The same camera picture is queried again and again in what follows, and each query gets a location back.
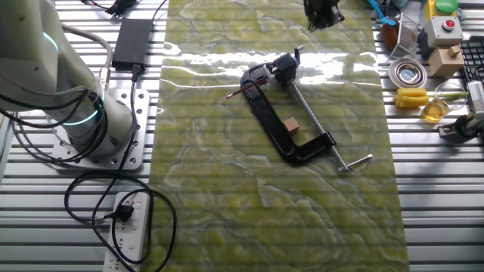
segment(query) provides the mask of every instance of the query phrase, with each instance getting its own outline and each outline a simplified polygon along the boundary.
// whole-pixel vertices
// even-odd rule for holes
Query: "green button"
[[[457,0],[436,0],[436,8],[443,13],[451,14],[458,8]]]

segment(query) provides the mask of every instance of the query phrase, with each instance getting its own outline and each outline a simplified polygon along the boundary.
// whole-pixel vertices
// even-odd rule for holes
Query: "marble pattern surface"
[[[302,0],[170,0],[150,185],[174,202],[175,249],[164,271],[408,271],[369,6],[342,0],[346,20],[308,32]],[[245,97],[250,67],[305,45],[296,84],[342,157],[374,158],[339,173],[332,154],[293,167]],[[264,87],[298,144],[317,135],[288,90]],[[172,217],[157,203],[152,258]]]

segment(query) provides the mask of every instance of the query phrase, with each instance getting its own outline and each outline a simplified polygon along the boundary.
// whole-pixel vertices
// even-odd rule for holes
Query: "power strip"
[[[114,209],[116,209],[119,201],[127,195],[128,192],[118,193],[114,201]],[[146,221],[148,216],[148,201],[149,197],[146,193],[136,193],[125,200],[124,205],[131,205],[135,208],[131,218],[127,222],[117,220],[116,222],[116,238],[121,251],[126,257],[132,260],[139,260],[143,254],[144,230],[146,228]],[[114,248],[113,234],[110,228],[109,244]],[[131,267],[139,271],[140,264],[130,264]],[[127,272],[128,270],[118,261],[118,259],[107,250],[104,258],[103,272]]]

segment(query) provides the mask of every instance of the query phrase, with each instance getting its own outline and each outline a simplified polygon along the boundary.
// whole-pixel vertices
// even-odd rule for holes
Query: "red wire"
[[[100,4],[98,4],[97,2],[94,2],[94,0],[90,0],[90,1],[91,1],[91,3],[92,3],[94,6],[96,6],[96,7],[103,8],[103,9],[107,9],[106,7],[101,6],[101,5],[100,5]]]

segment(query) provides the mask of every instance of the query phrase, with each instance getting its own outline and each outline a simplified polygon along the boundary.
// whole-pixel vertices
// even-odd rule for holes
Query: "glass beaker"
[[[444,85],[454,85],[458,90],[441,90]],[[454,110],[462,109],[467,103],[467,92],[459,85],[450,82],[444,82],[435,90],[435,96],[422,110],[422,117],[429,123],[437,123]]]

